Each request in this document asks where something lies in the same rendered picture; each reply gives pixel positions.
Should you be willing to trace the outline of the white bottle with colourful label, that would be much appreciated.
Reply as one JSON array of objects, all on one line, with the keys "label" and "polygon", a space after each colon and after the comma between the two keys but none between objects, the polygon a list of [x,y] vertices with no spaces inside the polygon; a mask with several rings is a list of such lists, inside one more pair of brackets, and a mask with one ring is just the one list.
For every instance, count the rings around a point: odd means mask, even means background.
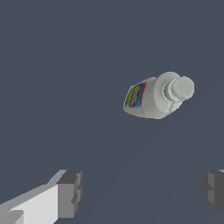
[{"label": "white bottle with colourful label", "polygon": [[166,72],[129,88],[123,110],[133,116],[162,119],[177,110],[194,93],[194,82],[177,73]]}]

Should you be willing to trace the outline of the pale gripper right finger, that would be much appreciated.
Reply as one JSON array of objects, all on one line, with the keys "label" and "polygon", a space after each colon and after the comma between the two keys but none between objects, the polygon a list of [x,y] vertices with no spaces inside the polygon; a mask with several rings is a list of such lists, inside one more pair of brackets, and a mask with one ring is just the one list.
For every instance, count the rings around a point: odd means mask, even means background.
[{"label": "pale gripper right finger", "polygon": [[200,178],[203,196],[224,214],[224,170],[202,171]]}]

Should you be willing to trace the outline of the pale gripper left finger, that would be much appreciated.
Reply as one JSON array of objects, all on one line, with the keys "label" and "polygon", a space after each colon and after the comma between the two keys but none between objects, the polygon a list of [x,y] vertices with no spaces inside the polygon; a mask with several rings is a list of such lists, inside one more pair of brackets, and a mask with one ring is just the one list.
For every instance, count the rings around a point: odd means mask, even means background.
[{"label": "pale gripper left finger", "polygon": [[45,185],[0,205],[0,224],[54,224],[73,218],[82,195],[82,171],[59,170]]}]

